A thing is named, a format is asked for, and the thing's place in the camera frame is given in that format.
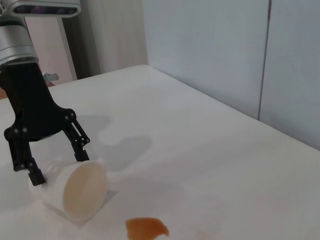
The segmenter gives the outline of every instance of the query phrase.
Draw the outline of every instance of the white wall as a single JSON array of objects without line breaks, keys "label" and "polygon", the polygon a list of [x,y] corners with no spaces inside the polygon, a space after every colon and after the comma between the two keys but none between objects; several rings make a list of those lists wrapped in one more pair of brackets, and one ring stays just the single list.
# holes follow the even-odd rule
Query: white wall
[{"label": "white wall", "polygon": [[76,45],[73,52],[86,58],[79,63],[89,68],[86,77],[147,64],[141,0],[81,0],[81,8],[81,14],[64,25],[73,31],[68,35]]},{"label": "white wall", "polygon": [[272,3],[260,120],[320,150],[320,1]]},{"label": "white wall", "polygon": [[269,0],[143,0],[149,64],[257,119]]},{"label": "white wall", "polygon": [[59,80],[54,82],[55,85],[77,80],[61,18],[26,17],[25,22],[41,71],[58,74]]}]

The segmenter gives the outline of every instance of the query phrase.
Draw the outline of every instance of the brown stain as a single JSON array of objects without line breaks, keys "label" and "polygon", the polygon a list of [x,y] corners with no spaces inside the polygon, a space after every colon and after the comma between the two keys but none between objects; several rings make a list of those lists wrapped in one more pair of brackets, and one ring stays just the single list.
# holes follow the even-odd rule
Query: brown stain
[{"label": "brown stain", "polygon": [[154,240],[161,235],[169,237],[169,230],[157,218],[141,217],[125,221],[129,240]]}]

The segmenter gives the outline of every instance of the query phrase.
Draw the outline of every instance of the white table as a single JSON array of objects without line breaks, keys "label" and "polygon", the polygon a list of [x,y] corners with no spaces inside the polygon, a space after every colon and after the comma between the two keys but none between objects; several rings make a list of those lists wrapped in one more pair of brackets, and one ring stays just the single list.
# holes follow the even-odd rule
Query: white table
[{"label": "white table", "polygon": [[[155,217],[175,240],[320,239],[320,152],[145,65],[51,88],[105,159],[111,192],[84,224],[35,200],[0,137],[5,240],[124,240],[125,221]],[[14,121],[0,101],[0,132]],[[32,144],[41,164],[73,159],[59,133]]]}]

